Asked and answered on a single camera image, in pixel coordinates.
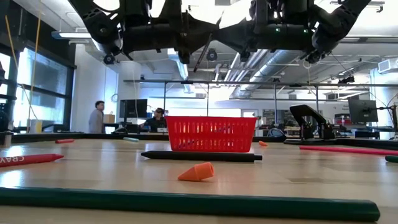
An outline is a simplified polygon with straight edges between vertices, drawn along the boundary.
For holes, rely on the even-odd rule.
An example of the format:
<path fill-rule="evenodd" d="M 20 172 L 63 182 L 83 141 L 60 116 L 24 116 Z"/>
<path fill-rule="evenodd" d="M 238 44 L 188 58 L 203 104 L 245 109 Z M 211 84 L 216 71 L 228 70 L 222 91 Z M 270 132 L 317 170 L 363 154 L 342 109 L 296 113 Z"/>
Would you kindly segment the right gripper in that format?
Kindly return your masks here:
<path fill-rule="evenodd" d="M 239 50 L 240 59 L 246 62 L 259 41 L 260 35 L 266 32 L 269 25 L 270 0 L 251 0 L 249 7 L 250 20 L 240 20 L 238 23 L 218 30 L 218 41 L 228 47 Z M 241 32 L 241 38 L 234 32 Z"/>

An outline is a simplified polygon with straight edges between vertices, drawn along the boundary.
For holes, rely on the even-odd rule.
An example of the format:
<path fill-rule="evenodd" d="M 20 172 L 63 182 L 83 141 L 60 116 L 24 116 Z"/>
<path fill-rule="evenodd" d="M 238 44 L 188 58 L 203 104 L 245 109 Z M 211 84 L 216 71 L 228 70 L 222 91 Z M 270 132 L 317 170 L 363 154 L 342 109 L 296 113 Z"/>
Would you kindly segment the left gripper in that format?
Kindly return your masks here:
<path fill-rule="evenodd" d="M 175 33 L 174 49 L 178 52 L 181 63 L 190 62 L 187 37 L 189 33 L 188 11 L 182 11 L 182 0 L 165 0 L 163 5 L 163 19 Z M 199 49 L 213 40 L 218 26 L 213 23 L 201 21 L 190 16 L 190 48 Z"/>

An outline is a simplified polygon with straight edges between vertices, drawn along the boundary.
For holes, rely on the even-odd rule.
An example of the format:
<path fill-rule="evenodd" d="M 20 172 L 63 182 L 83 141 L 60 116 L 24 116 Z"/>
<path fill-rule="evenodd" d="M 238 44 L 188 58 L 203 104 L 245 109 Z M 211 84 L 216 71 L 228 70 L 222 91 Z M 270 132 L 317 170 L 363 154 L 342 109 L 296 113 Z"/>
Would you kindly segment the black pen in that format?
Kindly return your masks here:
<path fill-rule="evenodd" d="M 203 60 L 203 58 L 204 58 L 204 56 L 205 56 L 205 53 L 206 53 L 206 51 L 208 50 L 208 47 L 209 47 L 210 42 L 212 41 L 212 39 L 213 39 L 213 34 L 210 33 L 209 36 L 208 36 L 208 40 L 206 41 L 206 44 L 205 44 L 205 46 L 204 46 L 204 48 L 203 48 L 203 51 L 202 51 L 202 53 L 200 54 L 200 56 L 199 56 L 199 58 L 198 58 L 198 61 L 197 61 L 196 65 L 195 65 L 195 68 L 193 69 L 193 72 L 194 72 L 194 73 L 197 72 L 197 70 L 198 70 L 198 68 L 199 68 L 199 66 L 200 66 L 200 64 L 201 64 L 201 61 Z"/>
<path fill-rule="evenodd" d="M 254 162 L 261 161 L 262 156 L 249 153 L 226 152 L 173 152 L 146 151 L 141 156 L 149 159 L 181 160 L 181 161 L 221 161 L 221 162 Z"/>

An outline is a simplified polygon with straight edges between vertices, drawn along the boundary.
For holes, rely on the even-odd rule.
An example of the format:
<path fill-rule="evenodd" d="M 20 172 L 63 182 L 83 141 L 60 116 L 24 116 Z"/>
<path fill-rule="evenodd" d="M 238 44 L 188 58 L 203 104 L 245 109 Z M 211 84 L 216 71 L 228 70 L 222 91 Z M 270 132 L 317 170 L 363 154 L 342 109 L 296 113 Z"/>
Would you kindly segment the pink pencil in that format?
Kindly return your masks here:
<path fill-rule="evenodd" d="M 398 156 L 398 151 L 384 149 L 360 149 L 347 147 L 323 147 L 323 146 L 300 146 L 300 150 L 324 151 L 324 152 L 347 152 L 355 154 L 373 154 L 381 156 Z"/>

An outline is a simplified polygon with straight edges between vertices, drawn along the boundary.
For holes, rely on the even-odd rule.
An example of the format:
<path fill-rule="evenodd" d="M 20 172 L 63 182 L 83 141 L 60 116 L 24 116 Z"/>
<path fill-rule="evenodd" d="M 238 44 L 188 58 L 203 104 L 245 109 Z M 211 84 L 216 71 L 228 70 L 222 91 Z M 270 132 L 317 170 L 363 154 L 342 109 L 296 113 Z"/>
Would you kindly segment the dark green pencil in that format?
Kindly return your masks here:
<path fill-rule="evenodd" d="M 0 205 L 376 222 L 370 200 L 0 187 Z"/>

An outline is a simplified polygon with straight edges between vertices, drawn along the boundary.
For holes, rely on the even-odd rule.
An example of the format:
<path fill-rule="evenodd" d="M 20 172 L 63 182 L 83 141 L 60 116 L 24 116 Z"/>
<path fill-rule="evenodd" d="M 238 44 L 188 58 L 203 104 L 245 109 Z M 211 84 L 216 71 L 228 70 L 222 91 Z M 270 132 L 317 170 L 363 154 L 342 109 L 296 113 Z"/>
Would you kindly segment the person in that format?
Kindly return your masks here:
<path fill-rule="evenodd" d="M 104 127 L 104 101 L 97 101 L 95 103 L 95 109 L 90 114 L 88 120 L 89 133 L 92 134 L 103 134 L 105 133 Z"/>
<path fill-rule="evenodd" d="M 164 109 L 157 108 L 154 111 L 154 116 L 150 119 L 147 119 L 143 124 L 140 125 L 141 129 L 147 126 L 150 128 L 150 132 L 152 133 L 157 133 L 159 128 L 166 128 L 167 123 L 164 118 Z"/>

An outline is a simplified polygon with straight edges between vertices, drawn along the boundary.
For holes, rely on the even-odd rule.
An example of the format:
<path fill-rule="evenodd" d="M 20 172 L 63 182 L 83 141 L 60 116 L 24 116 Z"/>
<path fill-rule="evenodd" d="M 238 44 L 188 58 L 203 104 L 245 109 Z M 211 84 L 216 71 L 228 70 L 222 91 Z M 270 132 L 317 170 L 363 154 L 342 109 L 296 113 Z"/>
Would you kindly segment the black computer monitor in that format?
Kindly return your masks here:
<path fill-rule="evenodd" d="M 146 118 L 147 99 L 121 100 L 120 118 Z"/>
<path fill-rule="evenodd" d="M 378 122 L 374 100 L 348 100 L 349 115 L 353 123 Z"/>

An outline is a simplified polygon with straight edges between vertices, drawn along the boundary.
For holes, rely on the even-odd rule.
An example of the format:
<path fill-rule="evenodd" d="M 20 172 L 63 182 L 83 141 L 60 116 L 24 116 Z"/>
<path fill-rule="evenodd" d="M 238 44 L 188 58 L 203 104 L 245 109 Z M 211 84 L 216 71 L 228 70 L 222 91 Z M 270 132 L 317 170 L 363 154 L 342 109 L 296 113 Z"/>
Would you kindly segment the red plastic bin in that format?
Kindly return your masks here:
<path fill-rule="evenodd" d="M 256 118 L 166 116 L 170 147 L 183 152 L 250 151 Z"/>

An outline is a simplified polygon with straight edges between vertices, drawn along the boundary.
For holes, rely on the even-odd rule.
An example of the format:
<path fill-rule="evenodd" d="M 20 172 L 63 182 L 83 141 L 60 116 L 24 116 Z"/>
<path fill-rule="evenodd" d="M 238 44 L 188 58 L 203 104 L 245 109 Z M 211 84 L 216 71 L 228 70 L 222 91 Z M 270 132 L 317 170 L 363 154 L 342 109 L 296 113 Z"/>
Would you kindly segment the black hole punch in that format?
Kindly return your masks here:
<path fill-rule="evenodd" d="M 284 144 L 304 146 L 326 146 L 336 144 L 333 126 L 317 111 L 308 105 L 290 107 L 300 126 L 298 139 L 286 139 Z"/>

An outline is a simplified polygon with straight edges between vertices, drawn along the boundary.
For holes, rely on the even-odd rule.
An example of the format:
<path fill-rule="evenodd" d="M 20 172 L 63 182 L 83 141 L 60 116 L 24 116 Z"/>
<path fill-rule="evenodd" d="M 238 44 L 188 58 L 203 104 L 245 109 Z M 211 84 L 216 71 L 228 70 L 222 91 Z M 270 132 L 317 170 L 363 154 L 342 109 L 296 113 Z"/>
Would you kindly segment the white rounded device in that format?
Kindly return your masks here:
<path fill-rule="evenodd" d="M 285 133 L 281 129 L 272 128 L 268 130 L 267 137 L 273 137 L 273 138 L 285 137 Z"/>

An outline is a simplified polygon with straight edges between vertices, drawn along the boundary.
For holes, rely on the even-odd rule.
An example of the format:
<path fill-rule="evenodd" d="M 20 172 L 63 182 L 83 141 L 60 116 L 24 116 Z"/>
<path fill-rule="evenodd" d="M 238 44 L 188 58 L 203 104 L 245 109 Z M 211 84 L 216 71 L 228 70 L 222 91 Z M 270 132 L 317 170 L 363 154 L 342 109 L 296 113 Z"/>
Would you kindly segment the ceiling light fixture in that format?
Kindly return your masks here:
<path fill-rule="evenodd" d="M 84 32 L 58 32 L 51 33 L 54 39 L 90 39 L 91 35 Z"/>

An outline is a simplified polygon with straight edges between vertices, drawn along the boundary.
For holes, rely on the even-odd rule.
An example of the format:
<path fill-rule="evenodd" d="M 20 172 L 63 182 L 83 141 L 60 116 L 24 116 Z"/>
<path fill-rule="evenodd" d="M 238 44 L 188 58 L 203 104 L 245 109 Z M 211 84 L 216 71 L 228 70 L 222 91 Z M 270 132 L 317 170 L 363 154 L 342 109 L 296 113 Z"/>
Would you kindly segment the grey cup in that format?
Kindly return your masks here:
<path fill-rule="evenodd" d="M 11 131 L 0 132 L 0 148 L 9 147 L 11 145 L 13 135 L 14 133 Z"/>

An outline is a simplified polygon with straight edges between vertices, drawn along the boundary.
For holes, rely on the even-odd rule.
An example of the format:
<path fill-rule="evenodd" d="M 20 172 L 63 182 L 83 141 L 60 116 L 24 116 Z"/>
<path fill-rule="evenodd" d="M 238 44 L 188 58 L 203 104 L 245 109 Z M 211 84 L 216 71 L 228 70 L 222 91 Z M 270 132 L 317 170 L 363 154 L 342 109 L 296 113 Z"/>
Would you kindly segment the silver ventilation duct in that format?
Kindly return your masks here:
<path fill-rule="evenodd" d="M 271 76 L 283 70 L 287 64 L 292 63 L 301 55 L 299 50 L 276 50 L 274 53 L 266 53 L 264 60 L 254 70 L 253 76 L 249 79 L 251 84 L 237 86 L 230 94 L 230 98 L 249 98 L 254 90 L 260 85 L 257 82 L 266 82 Z"/>

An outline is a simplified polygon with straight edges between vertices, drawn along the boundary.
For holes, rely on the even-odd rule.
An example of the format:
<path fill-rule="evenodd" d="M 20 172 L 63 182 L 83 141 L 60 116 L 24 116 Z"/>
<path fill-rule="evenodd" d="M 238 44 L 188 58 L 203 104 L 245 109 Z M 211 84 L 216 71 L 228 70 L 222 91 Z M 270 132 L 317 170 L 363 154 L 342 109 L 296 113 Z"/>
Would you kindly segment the black metal rack frame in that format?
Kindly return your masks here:
<path fill-rule="evenodd" d="M 308 87 L 309 90 L 315 89 L 315 101 L 316 104 L 318 105 L 319 97 L 318 97 L 318 91 L 320 86 L 326 86 L 326 87 L 334 87 L 336 89 L 340 88 L 398 88 L 398 84 L 366 84 L 366 83 L 286 83 L 286 82 L 216 82 L 216 81 L 198 81 L 198 80 L 134 80 L 134 79 L 125 79 L 123 80 L 123 83 L 125 84 L 132 84 L 133 88 L 136 89 L 135 85 L 140 84 L 140 83 L 162 83 L 164 86 L 164 93 L 163 93 L 163 99 L 164 99 L 164 105 L 165 105 L 165 100 L 166 100 L 166 92 L 167 92 L 167 85 L 169 83 L 178 83 L 181 85 L 198 85 L 198 86 L 203 86 L 206 85 L 206 88 L 203 88 L 205 90 L 207 98 L 210 96 L 210 87 L 215 86 L 215 87 L 220 87 L 220 86 L 234 86 L 234 87 L 242 87 L 247 85 L 251 89 L 248 90 L 247 88 L 243 88 L 242 90 L 238 90 L 238 92 L 252 92 L 255 90 L 255 88 L 259 88 L 261 86 L 268 86 L 272 87 L 274 89 L 274 101 L 277 101 L 277 95 L 279 93 L 278 87 L 280 86 L 281 89 L 283 88 L 306 88 Z"/>

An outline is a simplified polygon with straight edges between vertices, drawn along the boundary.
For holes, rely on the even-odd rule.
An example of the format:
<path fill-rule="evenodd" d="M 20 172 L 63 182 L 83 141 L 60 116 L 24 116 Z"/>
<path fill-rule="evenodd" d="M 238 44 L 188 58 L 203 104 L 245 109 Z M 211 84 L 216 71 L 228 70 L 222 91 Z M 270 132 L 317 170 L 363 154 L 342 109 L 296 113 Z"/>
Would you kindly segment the black table frame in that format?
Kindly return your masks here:
<path fill-rule="evenodd" d="M 11 142 L 14 144 L 54 141 L 58 139 L 122 139 L 123 137 L 136 138 L 143 141 L 169 141 L 167 135 L 158 134 L 87 134 L 87 133 L 60 133 L 60 134 L 15 134 L 12 135 Z M 354 147 L 368 147 L 374 149 L 386 149 L 398 151 L 398 141 L 372 140 L 355 138 L 337 138 L 335 140 L 321 141 L 312 140 L 321 145 L 343 145 Z"/>

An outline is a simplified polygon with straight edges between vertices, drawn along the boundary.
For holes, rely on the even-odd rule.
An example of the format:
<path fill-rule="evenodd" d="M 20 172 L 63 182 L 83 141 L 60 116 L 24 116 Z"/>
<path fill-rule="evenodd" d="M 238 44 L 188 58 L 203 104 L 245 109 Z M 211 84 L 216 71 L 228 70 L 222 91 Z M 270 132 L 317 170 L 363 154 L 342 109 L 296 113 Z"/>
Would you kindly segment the white wall air unit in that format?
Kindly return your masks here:
<path fill-rule="evenodd" d="M 380 74 L 383 73 L 398 73 L 398 57 L 389 58 L 378 63 L 377 70 Z"/>

